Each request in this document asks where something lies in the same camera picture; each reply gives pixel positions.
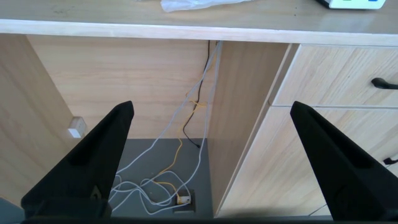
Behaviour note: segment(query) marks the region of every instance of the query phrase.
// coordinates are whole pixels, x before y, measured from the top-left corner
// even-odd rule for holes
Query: desk drawer
[[[379,162],[398,153],[398,110],[317,111]],[[289,107],[270,107],[220,216],[309,215],[324,206],[289,112]]]
[[[398,84],[398,48],[302,45],[273,105],[398,107],[398,90],[373,78]]]

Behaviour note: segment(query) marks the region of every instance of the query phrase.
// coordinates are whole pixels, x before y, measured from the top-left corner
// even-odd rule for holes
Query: black drawer handle
[[[372,83],[374,87],[384,90],[398,90],[398,85],[390,84],[382,78],[373,78]]]

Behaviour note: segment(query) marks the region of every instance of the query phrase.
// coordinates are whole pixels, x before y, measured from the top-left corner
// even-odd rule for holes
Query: yellow cable
[[[187,116],[186,121],[185,121],[183,124],[185,124],[185,123],[188,121],[189,117],[191,117],[191,115],[192,115],[194,112],[196,112],[197,109],[206,107],[206,104],[197,103],[197,102],[195,102],[195,101],[193,101],[193,100],[190,100],[190,101],[191,101],[192,103],[196,104],[197,107]],[[175,161],[177,160],[178,153],[180,152],[180,149],[182,148],[182,141],[181,141],[181,139],[179,138],[179,136],[180,136],[181,130],[183,129],[183,124],[180,126],[180,128],[179,128],[178,131],[177,131],[177,136],[178,136],[178,140],[180,141],[180,146],[178,147],[177,152],[175,152],[174,161],[173,161],[173,163],[172,163],[171,165],[168,166],[168,168],[166,168],[166,169],[162,170],[161,172],[159,172],[159,174],[161,174],[161,173],[167,171],[167,170],[170,169],[172,166],[174,166]],[[179,196],[179,194],[178,194],[178,192],[177,192],[177,189],[174,187],[173,184],[171,184],[171,183],[169,183],[169,182],[155,182],[155,183],[158,183],[158,184],[167,184],[167,185],[172,186],[173,189],[174,189],[174,191],[175,191],[176,194],[177,194],[177,200],[178,200],[177,203],[181,203],[181,198],[180,198],[180,196]]]
[[[177,136],[178,136],[178,140],[180,141],[180,146],[178,147],[177,152],[175,152],[174,161],[173,161],[173,163],[172,163],[171,165],[168,166],[168,168],[162,170],[159,174],[161,174],[161,173],[167,171],[167,170],[170,169],[172,166],[174,166],[175,161],[177,160],[178,153],[180,152],[180,149],[182,148],[182,141],[181,141],[181,139],[180,139],[179,136],[180,136],[180,133],[181,133],[181,131],[182,131],[182,129],[183,129],[184,124],[188,121],[188,119],[191,117],[191,115],[192,115],[194,112],[196,112],[196,110],[198,110],[199,108],[206,107],[206,105],[201,104],[201,103],[197,103],[197,102],[195,102],[195,101],[193,101],[193,100],[191,100],[191,102],[194,103],[194,104],[196,104],[197,107],[187,116],[186,121],[180,126],[180,128],[179,128],[178,131],[177,131]]]

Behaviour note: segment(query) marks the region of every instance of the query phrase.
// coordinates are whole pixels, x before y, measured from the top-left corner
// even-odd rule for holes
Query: black cable
[[[208,45],[207,45],[207,60],[206,60],[205,68],[203,69],[203,73],[206,71],[206,67],[207,67],[207,64],[208,64],[208,62],[209,62],[209,58],[210,58],[210,40],[208,41]],[[202,84],[203,84],[203,80],[200,82],[200,85],[199,85],[198,100],[196,101],[196,103],[199,103],[199,100],[200,100],[200,90],[201,90],[201,85],[202,85]],[[192,139],[190,139],[190,138],[188,137],[188,135],[185,133],[185,127],[187,126],[187,124],[188,124],[189,121],[191,120],[193,114],[195,114],[195,113],[192,113],[192,114],[191,114],[191,117],[189,117],[189,118],[188,118],[188,121],[184,124],[184,127],[182,128],[182,132],[184,132],[184,135],[187,137],[187,139],[188,139],[190,142],[192,142],[192,144],[194,144],[197,148],[200,148],[200,145],[194,143],[194,142],[192,141]]]

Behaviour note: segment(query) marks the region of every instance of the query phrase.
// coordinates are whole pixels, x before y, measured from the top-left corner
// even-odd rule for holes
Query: desk
[[[309,215],[325,200],[287,111],[300,100],[377,160],[398,153],[398,91],[370,83],[398,83],[397,11],[392,0],[378,11],[258,0],[173,13],[158,1],[4,0],[1,195],[18,204],[76,144],[73,116],[90,130],[132,100],[129,138],[156,138],[200,79],[208,40],[225,40],[208,102],[215,217]],[[214,74],[213,65],[201,99]],[[192,106],[164,138],[177,137]],[[195,114],[189,136],[200,138],[204,118]]]

